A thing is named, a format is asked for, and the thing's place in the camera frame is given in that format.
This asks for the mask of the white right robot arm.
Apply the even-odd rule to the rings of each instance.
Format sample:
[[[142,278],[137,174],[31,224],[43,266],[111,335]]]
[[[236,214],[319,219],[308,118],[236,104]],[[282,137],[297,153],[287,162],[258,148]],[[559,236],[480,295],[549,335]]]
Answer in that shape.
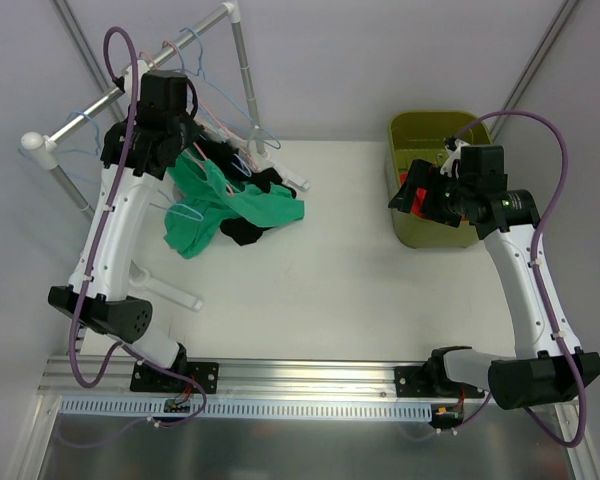
[[[504,410],[568,402],[600,376],[600,356],[587,352],[561,308],[548,271],[533,196],[511,190],[498,145],[461,144],[442,166],[414,159],[389,202],[448,227],[473,226],[489,253],[514,332],[512,357],[471,347],[432,352],[426,382],[446,397],[462,384],[492,394]]]

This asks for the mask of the black tank top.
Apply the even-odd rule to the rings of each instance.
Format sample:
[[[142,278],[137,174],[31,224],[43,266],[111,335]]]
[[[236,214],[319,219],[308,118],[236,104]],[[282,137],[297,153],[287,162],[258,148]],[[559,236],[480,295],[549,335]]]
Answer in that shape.
[[[202,161],[197,168],[197,185],[188,196],[206,204],[204,219],[212,232],[221,231],[240,246],[305,216],[304,202],[273,168],[257,171],[256,180],[245,183],[228,181],[214,164]]]

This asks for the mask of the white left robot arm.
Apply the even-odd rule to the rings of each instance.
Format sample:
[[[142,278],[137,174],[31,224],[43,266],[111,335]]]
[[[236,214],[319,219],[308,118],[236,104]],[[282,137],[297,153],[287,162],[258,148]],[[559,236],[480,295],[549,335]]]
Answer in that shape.
[[[150,70],[126,82],[128,116],[105,134],[100,197],[80,260],[67,285],[53,286],[48,302],[80,328],[114,340],[153,369],[166,391],[188,378],[186,349],[152,322],[153,307],[130,295],[130,267],[141,223],[159,183],[202,128],[188,96],[194,88],[179,72]]]

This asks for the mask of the green tank top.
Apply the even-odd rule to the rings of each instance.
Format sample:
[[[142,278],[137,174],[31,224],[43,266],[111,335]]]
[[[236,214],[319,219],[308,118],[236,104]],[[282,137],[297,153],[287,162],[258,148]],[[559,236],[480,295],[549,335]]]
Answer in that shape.
[[[304,218],[304,202],[275,169],[245,176],[236,163],[232,158],[223,168],[217,160],[188,150],[168,170],[183,198],[165,214],[164,239],[181,257],[199,255],[221,229],[233,232],[244,226],[243,240],[253,243],[256,233]]]

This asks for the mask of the red tank top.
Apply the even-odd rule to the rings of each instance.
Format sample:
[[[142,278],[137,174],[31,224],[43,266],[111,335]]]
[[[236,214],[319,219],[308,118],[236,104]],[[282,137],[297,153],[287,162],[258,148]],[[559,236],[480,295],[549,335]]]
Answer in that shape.
[[[411,182],[407,172],[400,174],[401,187],[396,194],[397,209],[425,219],[423,205],[428,193],[428,179],[425,178],[424,182],[420,182],[417,178],[415,180],[415,183]]]

